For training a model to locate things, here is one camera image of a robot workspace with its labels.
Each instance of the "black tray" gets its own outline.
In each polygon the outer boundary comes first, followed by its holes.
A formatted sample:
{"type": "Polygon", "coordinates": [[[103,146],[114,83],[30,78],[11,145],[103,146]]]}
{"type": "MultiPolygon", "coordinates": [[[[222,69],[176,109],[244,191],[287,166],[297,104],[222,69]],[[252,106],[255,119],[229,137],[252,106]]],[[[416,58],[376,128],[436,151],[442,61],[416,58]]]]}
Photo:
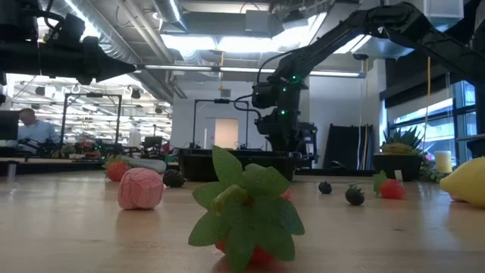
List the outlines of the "black tray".
{"type": "MultiPolygon", "coordinates": [[[[217,181],[212,164],[210,149],[180,149],[179,167],[186,179],[194,181],[217,181]]],[[[295,173],[296,162],[302,157],[298,152],[264,152],[228,150],[241,161],[243,167],[255,163],[263,167],[276,168],[286,179],[291,181],[295,173]]]]}

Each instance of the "ball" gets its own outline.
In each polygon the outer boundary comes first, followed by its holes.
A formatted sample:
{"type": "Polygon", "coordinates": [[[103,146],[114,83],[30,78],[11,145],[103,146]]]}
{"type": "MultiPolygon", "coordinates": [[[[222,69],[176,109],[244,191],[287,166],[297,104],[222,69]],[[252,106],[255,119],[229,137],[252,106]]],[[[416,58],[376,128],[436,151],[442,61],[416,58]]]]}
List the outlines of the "ball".
{"type": "Polygon", "coordinates": [[[126,162],[112,162],[106,167],[106,176],[114,182],[120,182],[127,171],[128,164],[126,162]]]}
{"type": "Polygon", "coordinates": [[[182,187],[185,183],[182,174],[175,170],[166,170],[164,172],[163,181],[167,187],[182,187]]]}
{"type": "Polygon", "coordinates": [[[118,204],[122,209],[153,209],[161,201],[160,175],[147,168],[132,168],[121,179],[118,204]]]}

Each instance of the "table surface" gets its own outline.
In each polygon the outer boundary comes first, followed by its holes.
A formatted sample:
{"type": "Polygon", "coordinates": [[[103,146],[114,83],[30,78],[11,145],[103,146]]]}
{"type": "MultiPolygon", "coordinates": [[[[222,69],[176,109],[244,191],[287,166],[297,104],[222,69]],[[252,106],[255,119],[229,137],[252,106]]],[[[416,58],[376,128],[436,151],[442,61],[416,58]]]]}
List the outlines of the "table surface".
{"type": "MultiPolygon", "coordinates": [[[[483,272],[485,211],[451,202],[436,184],[406,184],[403,201],[376,198],[363,183],[363,206],[349,206],[349,181],[297,177],[293,202],[306,235],[294,237],[296,260],[251,272],[483,272]]],[[[19,176],[0,180],[0,271],[228,272],[213,246],[187,238],[204,214],[191,192],[201,184],[168,188],[152,211],[123,211],[117,183],[102,171],[19,176]]]]}

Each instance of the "window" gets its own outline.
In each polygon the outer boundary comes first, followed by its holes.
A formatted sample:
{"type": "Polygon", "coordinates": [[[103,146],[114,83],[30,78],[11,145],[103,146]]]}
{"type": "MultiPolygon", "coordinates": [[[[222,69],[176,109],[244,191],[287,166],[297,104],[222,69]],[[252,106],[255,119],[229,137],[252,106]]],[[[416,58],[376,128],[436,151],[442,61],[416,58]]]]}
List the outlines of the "window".
{"type": "Polygon", "coordinates": [[[472,86],[468,81],[462,81],[463,84],[463,97],[465,98],[465,105],[475,105],[475,86],[472,86]]]}
{"type": "MultiPolygon", "coordinates": [[[[471,159],[465,142],[457,142],[460,137],[477,134],[477,114],[475,112],[475,88],[466,81],[452,85],[453,99],[446,99],[428,107],[426,146],[420,149],[428,152],[434,160],[438,151],[450,151],[453,165],[460,165],[471,159]]],[[[426,108],[403,115],[393,121],[390,130],[407,131],[418,128],[420,137],[424,135],[426,108]]]]}
{"type": "MultiPolygon", "coordinates": [[[[424,122],[415,125],[400,127],[401,131],[407,131],[417,128],[418,135],[424,136],[424,122]]],[[[453,126],[453,118],[441,118],[433,121],[428,121],[426,129],[426,146],[423,148],[421,142],[419,149],[428,153],[428,159],[434,160],[434,154],[440,151],[450,151],[452,153],[452,163],[455,166],[457,163],[455,152],[455,127],[453,126]]]]}
{"type": "MultiPolygon", "coordinates": [[[[438,102],[437,104],[430,105],[427,110],[427,115],[435,115],[439,113],[444,113],[453,110],[453,99],[447,99],[442,102],[438,102]]],[[[394,124],[398,124],[405,121],[412,121],[416,118],[424,118],[426,117],[426,108],[419,109],[407,115],[403,115],[394,120],[394,124]]]]}

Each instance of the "black stand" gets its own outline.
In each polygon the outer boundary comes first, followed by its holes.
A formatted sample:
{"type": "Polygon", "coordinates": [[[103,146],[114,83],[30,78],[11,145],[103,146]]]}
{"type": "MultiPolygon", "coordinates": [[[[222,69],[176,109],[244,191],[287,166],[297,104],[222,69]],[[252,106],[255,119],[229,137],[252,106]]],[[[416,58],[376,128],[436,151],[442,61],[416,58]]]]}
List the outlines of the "black stand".
{"type": "Polygon", "coordinates": [[[59,142],[59,146],[62,146],[64,143],[64,129],[66,127],[66,114],[67,114],[67,107],[69,106],[69,101],[67,100],[70,96],[85,96],[85,97],[96,97],[102,98],[103,96],[107,97],[116,97],[118,98],[118,116],[116,119],[116,137],[114,138],[114,144],[118,144],[118,137],[120,133],[120,116],[121,116],[121,100],[123,98],[122,95],[105,95],[100,93],[86,93],[86,94],[74,94],[74,93],[66,93],[64,94],[64,110],[62,112],[62,125],[61,125],[61,140],[59,142]]]}

